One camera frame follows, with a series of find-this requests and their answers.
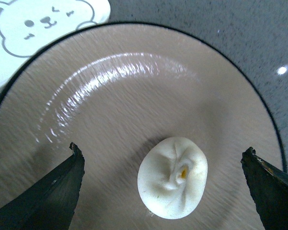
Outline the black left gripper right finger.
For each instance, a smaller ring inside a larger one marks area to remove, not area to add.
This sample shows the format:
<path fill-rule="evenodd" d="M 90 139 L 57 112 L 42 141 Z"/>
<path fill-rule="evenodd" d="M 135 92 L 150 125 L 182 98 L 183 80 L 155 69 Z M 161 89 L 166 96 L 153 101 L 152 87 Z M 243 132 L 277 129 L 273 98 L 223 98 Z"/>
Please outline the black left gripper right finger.
<path fill-rule="evenodd" d="M 256 155 L 249 147 L 242 153 L 242 169 L 266 230 L 288 230 L 288 174 Z"/>

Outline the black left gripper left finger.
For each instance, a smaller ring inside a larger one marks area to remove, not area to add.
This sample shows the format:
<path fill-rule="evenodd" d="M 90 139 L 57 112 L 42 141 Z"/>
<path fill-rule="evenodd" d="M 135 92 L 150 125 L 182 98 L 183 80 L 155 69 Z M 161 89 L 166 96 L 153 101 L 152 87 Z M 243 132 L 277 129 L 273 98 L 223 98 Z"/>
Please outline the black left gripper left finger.
<path fill-rule="evenodd" d="M 73 154 L 17 198 L 0 208 L 0 230 L 67 230 L 80 196 L 84 157 Z"/>

